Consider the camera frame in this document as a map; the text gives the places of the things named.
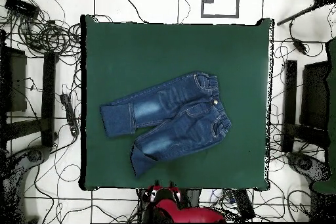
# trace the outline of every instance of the seam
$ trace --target seam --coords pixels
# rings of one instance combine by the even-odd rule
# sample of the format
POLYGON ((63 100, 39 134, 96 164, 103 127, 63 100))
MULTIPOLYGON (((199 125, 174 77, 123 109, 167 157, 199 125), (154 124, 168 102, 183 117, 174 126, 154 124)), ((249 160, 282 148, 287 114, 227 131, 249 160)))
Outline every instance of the seam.
MULTIPOLYGON (((212 140, 210 141, 210 142, 208 142, 207 144, 204 144, 204 145, 202 145, 202 148, 205 148, 206 146, 209 146, 210 144, 213 144, 213 138, 212 138, 212 140)), ((166 159, 166 158, 170 158, 171 156, 174 156, 174 155, 177 155, 177 154, 180 154, 181 152, 187 152, 187 151, 189 151, 190 149, 193 149, 193 147, 189 147, 189 148, 184 148, 183 150, 181 150, 181 151, 179 151, 179 152, 174 152, 174 153, 171 153, 171 154, 169 154, 169 155, 166 155, 164 158, 166 159)))
POLYGON ((142 141, 144 138, 149 136, 149 134, 155 133, 158 131, 160 128, 162 128, 169 120, 165 120, 161 125, 158 125, 157 127, 149 130, 149 132, 144 133, 143 135, 139 136, 138 138, 135 139, 134 143, 142 141))
POLYGON ((132 112, 131 112, 131 103, 129 103, 129 127, 130 127, 130 132, 132 133, 132 112))
POLYGON ((200 89, 201 91, 207 91, 207 92, 210 92, 210 91, 213 90, 212 88, 210 88, 210 89, 204 89, 203 87, 201 87, 200 83, 198 83, 198 80, 197 80, 197 74, 194 74, 194 81, 195 81, 195 83, 196 83, 198 89, 200 89))
POLYGON ((214 138, 217 138, 217 136, 218 136, 218 135, 216 135, 216 133, 215 133, 214 126, 215 126, 215 123, 217 123, 217 122, 219 121, 220 118, 221 118, 220 116, 217 117, 217 119, 211 124, 211 132, 213 133, 214 138))
POLYGON ((138 127, 146 127, 146 126, 151 126, 153 124, 156 124, 156 123, 162 123, 163 120, 160 120, 160 121, 152 121, 152 122, 148 122, 148 123, 140 123, 138 124, 137 126, 138 127))
POLYGON ((206 113, 207 111, 209 111, 211 109, 212 106, 210 106, 208 109, 206 110, 202 110, 202 111, 199 111, 198 113, 195 113, 195 114, 192 114, 189 112, 189 109, 193 108, 193 107, 190 107, 188 109, 186 109, 186 112, 187 114, 190 116, 190 117, 196 117, 197 115, 200 115, 200 114, 203 114, 203 113, 206 113))
POLYGON ((147 94, 147 93, 151 93, 151 92, 153 92, 153 91, 157 91, 157 90, 159 90, 159 89, 162 89, 163 87, 167 87, 167 86, 169 86, 169 85, 172 85, 172 84, 174 84, 174 83, 176 83, 176 82, 179 82, 179 81, 182 81, 182 80, 184 80, 184 79, 186 79, 186 78, 189 78, 189 77, 191 77, 192 76, 192 74, 191 75, 187 75, 187 76, 182 76, 181 78, 178 78, 178 79, 176 79, 176 80, 171 80, 171 81, 168 81, 168 82, 166 82, 166 83, 162 83, 162 84, 160 84, 159 85, 159 87, 152 87, 152 88, 147 88, 147 89, 145 89, 143 92, 139 92, 139 93, 137 93, 137 94, 135 94, 135 95, 133 95, 133 96, 128 96, 128 97, 126 97, 126 99, 117 99, 116 101, 113 101, 113 103, 115 103, 115 104, 113 104, 113 105, 119 105, 119 104, 121 104, 121 103, 123 103, 123 102, 125 102, 125 101, 128 101, 128 100, 130 100, 130 99, 133 99, 133 98, 136 98, 136 97, 139 97, 139 96, 141 96, 141 95, 144 95, 144 94, 147 94))

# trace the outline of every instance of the black stand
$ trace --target black stand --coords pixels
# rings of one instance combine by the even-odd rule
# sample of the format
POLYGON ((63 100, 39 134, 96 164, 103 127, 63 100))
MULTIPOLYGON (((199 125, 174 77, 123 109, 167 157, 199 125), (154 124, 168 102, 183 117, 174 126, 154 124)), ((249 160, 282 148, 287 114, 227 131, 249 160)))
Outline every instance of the black stand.
POLYGON ((307 8, 307 9, 304 9, 303 11, 300 11, 300 12, 298 12, 297 14, 294 14, 294 15, 292 15, 292 16, 286 18, 286 19, 281 20, 281 21, 278 22, 276 25, 277 25, 277 26, 280 26, 280 25, 282 25, 282 24, 285 24, 285 23, 287 23, 287 22, 289 22, 289 21, 292 21, 292 20, 294 20, 294 19, 296 19, 296 18, 298 18, 298 17, 300 17, 300 16, 302 16, 302 15, 304 15, 304 14, 310 12, 310 11, 314 11, 314 10, 316 10, 317 8, 318 8, 318 5, 317 5, 317 4, 313 4, 313 6, 307 8))
POLYGON ((57 134, 54 132, 54 83, 58 55, 45 53, 43 63, 43 91, 41 119, 7 124, 7 110, 11 104, 12 76, 5 46, 6 33, 0 31, 0 222, 26 223, 23 211, 26 173, 46 161, 57 134), (7 141, 41 132, 42 145, 27 148, 6 156, 7 141))

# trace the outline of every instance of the power adapter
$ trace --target power adapter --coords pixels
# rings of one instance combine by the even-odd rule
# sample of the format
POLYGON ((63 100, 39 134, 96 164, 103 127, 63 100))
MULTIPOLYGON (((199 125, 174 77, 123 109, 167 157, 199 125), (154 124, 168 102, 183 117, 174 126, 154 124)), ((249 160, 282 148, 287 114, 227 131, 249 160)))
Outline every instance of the power adapter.
POLYGON ((22 0, 6 0, 5 8, 27 18, 37 19, 39 7, 22 0))
POLYGON ((302 53, 302 54, 307 54, 307 49, 306 47, 303 45, 302 41, 299 41, 298 39, 296 39, 293 42, 294 47, 298 50, 298 52, 302 53))

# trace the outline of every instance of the elastic waistband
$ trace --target elastic waistband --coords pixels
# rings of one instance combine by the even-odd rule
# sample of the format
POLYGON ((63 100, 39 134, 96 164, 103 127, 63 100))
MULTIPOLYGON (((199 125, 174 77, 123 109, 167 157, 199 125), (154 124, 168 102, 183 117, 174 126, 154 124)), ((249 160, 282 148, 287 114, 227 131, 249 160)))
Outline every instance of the elastic waistband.
POLYGON ((210 98, 213 102, 213 106, 218 110, 219 114, 224 112, 224 106, 222 105, 221 98, 219 97, 219 85, 217 76, 210 76, 204 72, 196 72, 197 75, 203 75, 208 80, 207 90, 210 92, 210 98))

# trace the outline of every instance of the blue denim jeans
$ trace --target blue denim jeans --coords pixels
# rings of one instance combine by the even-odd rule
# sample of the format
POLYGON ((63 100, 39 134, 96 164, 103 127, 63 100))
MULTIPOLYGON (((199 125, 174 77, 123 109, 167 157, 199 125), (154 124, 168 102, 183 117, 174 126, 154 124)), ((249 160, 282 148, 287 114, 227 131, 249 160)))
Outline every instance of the blue denim jeans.
POLYGON ((102 105, 108 137, 156 126, 134 141, 131 163, 138 177, 158 162, 221 142, 231 127, 216 76, 194 72, 102 105))

